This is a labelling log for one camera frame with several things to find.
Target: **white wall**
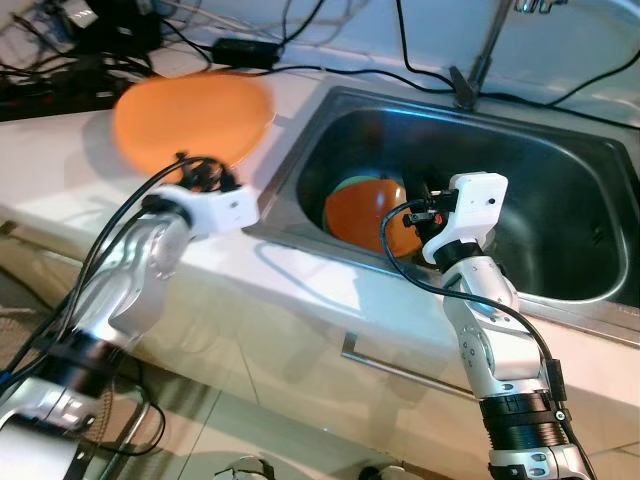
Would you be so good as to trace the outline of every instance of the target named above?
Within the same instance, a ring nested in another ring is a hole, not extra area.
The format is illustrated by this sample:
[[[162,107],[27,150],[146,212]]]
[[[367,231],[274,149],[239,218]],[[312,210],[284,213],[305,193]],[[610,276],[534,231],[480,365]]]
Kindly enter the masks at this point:
[[[339,16],[347,0],[327,0],[319,17]],[[305,16],[316,0],[293,0],[291,17]],[[204,0],[203,8],[256,23],[278,21],[284,0]],[[403,0],[415,63],[468,69],[478,52],[497,0]],[[300,39],[319,40],[330,27],[313,27]],[[331,46],[400,58],[394,0],[371,0]],[[570,0],[550,15],[510,12],[494,54],[491,75],[566,88],[628,60],[640,48],[640,21],[608,0]],[[640,66],[603,82],[603,92],[635,92]]]

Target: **stainless steel sink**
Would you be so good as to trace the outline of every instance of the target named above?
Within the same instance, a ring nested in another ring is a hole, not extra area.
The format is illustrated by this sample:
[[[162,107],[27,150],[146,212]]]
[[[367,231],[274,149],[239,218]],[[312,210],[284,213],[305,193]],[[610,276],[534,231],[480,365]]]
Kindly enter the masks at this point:
[[[261,196],[260,223],[247,231],[390,271],[383,256],[323,230],[327,196],[353,176],[399,183],[410,176],[437,190],[456,173],[479,170],[509,179],[485,251],[522,292],[523,310],[640,344],[640,189],[614,140],[336,87]]]

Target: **white countertop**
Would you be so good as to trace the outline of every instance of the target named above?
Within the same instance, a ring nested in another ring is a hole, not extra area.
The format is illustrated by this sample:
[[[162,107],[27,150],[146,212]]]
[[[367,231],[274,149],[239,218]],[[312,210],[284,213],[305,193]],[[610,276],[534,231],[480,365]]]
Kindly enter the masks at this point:
[[[261,77],[260,81],[274,92],[277,116],[260,146],[236,170],[241,182],[258,191],[266,186],[333,85],[355,85],[434,104],[451,102],[448,96],[429,96],[372,78],[302,72]],[[637,132],[497,102],[483,102],[480,111],[618,139],[640,171]],[[86,251],[114,210],[144,180],[116,150],[111,118],[107,111],[0,123],[0,217],[54,234]],[[373,270],[241,232],[192,244],[182,270],[228,279],[255,294],[268,295],[292,309],[357,332],[426,342],[457,355],[457,343],[439,299]],[[548,322],[535,323],[563,361],[569,385],[640,406],[640,351]],[[594,365],[601,374],[594,371]],[[622,371],[616,365],[626,367]]]

